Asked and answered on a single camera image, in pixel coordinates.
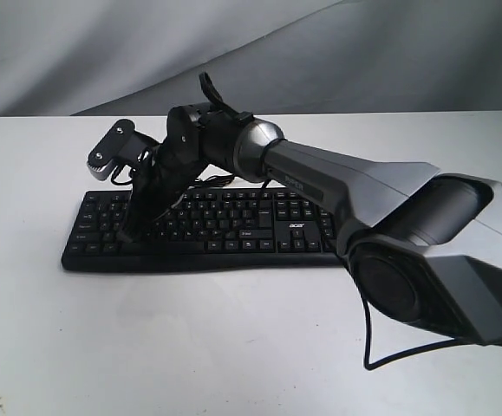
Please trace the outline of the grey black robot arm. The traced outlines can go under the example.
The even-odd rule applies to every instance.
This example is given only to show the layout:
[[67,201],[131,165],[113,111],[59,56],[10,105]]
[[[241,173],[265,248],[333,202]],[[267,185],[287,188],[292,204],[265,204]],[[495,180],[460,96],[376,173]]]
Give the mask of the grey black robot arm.
[[140,240],[207,166],[272,179],[331,214],[336,254],[398,322],[502,342],[502,184],[425,162],[376,162],[297,144],[224,104],[183,106],[136,170],[121,237]]

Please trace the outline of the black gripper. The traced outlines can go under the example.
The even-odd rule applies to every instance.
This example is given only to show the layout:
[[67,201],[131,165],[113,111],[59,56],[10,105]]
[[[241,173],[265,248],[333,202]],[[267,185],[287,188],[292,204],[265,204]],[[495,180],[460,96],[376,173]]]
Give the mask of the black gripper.
[[160,218],[207,167],[200,157],[182,161],[165,145],[156,146],[139,164],[132,183],[127,213],[118,230],[122,243],[137,243],[147,231],[147,221]]

